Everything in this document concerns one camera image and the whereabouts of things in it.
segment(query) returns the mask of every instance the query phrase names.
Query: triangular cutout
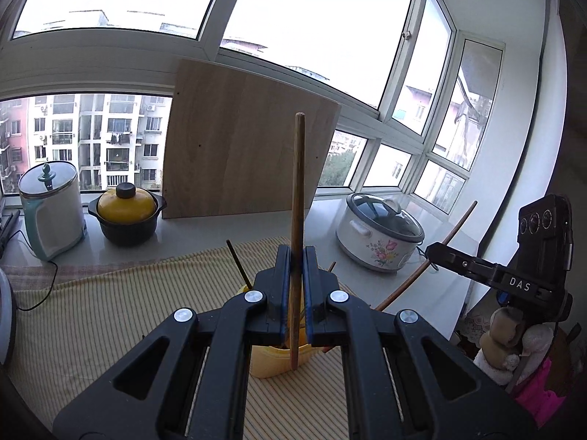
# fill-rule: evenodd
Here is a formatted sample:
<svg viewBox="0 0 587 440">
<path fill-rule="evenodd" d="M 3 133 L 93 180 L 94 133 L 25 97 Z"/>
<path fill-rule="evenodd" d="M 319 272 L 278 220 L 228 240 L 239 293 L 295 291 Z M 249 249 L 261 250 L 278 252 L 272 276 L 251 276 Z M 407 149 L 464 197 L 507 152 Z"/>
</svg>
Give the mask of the triangular cutout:
<svg viewBox="0 0 587 440">
<path fill-rule="evenodd" d="M 157 339 L 114 379 L 114 388 L 138 400 L 145 400 L 151 385 L 153 385 L 167 347 L 169 347 L 167 337 Z"/>
<path fill-rule="evenodd" d="M 455 400 L 469 392 L 473 392 L 477 383 L 465 371 L 445 354 L 430 339 L 423 339 L 422 346 L 432 366 L 432 371 L 447 400 Z"/>
</svg>

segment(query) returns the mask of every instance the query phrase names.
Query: wooden board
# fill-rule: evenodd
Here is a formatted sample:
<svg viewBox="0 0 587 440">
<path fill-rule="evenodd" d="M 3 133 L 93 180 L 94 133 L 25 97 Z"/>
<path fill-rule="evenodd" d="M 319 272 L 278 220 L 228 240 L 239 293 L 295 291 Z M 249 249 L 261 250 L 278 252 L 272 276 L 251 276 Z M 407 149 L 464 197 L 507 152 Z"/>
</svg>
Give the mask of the wooden board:
<svg viewBox="0 0 587 440">
<path fill-rule="evenodd" d="M 306 114 L 308 208 L 340 105 L 246 71 L 181 61 L 165 142 L 163 218 L 291 210 L 298 112 Z"/>
</svg>

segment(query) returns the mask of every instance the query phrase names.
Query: yellow pot lid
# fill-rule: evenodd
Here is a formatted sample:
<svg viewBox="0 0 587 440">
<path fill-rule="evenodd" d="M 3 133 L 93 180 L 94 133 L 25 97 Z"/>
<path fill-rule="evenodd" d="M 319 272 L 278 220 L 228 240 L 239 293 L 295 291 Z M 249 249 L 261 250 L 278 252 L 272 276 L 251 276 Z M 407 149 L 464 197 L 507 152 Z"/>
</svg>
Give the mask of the yellow pot lid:
<svg viewBox="0 0 587 440">
<path fill-rule="evenodd" d="M 151 194 L 130 182 L 119 183 L 98 200 L 98 215 L 112 223 L 138 223 L 149 218 L 156 209 Z"/>
</svg>

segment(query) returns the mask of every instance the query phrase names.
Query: pink cloth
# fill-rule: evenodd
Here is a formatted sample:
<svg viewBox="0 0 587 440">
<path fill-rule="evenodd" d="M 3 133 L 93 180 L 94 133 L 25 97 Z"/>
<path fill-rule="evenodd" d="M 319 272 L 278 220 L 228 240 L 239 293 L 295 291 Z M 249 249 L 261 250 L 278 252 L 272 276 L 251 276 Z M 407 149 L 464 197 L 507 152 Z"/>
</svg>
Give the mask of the pink cloth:
<svg viewBox="0 0 587 440">
<path fill-rule="evenodd" d="M 538 427 L 544 425 L 565 400 L 565 397 L 557 397 L 551 390 L 544 390 L 551 365 L 551 360 L 547 358 L 538 367 L 532 379 L 514 397 L 517 403 L 532 414 Z"/>
</svg>

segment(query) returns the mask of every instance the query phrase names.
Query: black camera device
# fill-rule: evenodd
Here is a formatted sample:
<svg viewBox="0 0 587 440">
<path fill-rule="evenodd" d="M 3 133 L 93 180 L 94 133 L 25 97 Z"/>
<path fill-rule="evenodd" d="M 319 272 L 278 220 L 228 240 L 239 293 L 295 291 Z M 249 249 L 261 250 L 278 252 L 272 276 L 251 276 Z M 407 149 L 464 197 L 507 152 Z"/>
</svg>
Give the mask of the black camera device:
<svg viewBox="0 0 587 440">
<path fill-rule="evenodd" d="M 532 323 L 565 320 L 572 296 L 565 290 L 573 257 L 570 202 L 547 195 L 518 214 L 519 248 L 513 267 L 491 263 L 433 243 L 426 256 L 434 264 L 500 291 L 501 305 L 516 307 Z"/>
</svg>

